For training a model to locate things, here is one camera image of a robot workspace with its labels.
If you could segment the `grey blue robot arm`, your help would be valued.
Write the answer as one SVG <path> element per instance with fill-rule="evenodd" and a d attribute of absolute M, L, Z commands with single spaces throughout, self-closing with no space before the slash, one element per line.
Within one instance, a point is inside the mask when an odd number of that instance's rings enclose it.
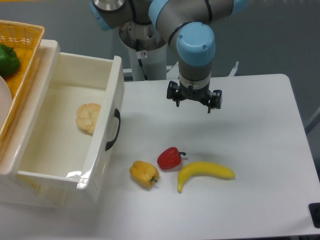
<path fill-rule="evenodd" d="M 100 27 L 118 29 L 131 57 L 134 78 L 159 80 L 156 68 L 165 62 L 155 54 L 169 47 L 177 56 L 179 81 L 168 84 L 166 97 L 179 104 L 201 103 L 220 109 L 222 91 L 210 90 L 216 52 L 214 21 L 232 16 L 247 5 L 245 0 L 91 0 L 90 9 Z"/>

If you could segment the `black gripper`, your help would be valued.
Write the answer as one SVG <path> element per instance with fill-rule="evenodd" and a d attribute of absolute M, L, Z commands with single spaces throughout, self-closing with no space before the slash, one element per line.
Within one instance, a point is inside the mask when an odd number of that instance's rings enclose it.
<path fill-rule="evenodd" d="M 166 98 L 174 101 L 176 107 L 180 106 L 181 101 L 193 100 L 201 101 L 204 106 L 207 106 L 208 113 L 210 113 L 212 109 L 221 109 L 223 102 L 222 90 L 216 89 L 214 91 L 210 91 L 209 82 L 203 87 L 195 85 L 197 83 L 198 82 L 194 82 L 194 85 L 190 86 L 189 83 L 183 84 L 180 81 L 178 85 L 176 82 L 171 80 L 168 83 Z"/>

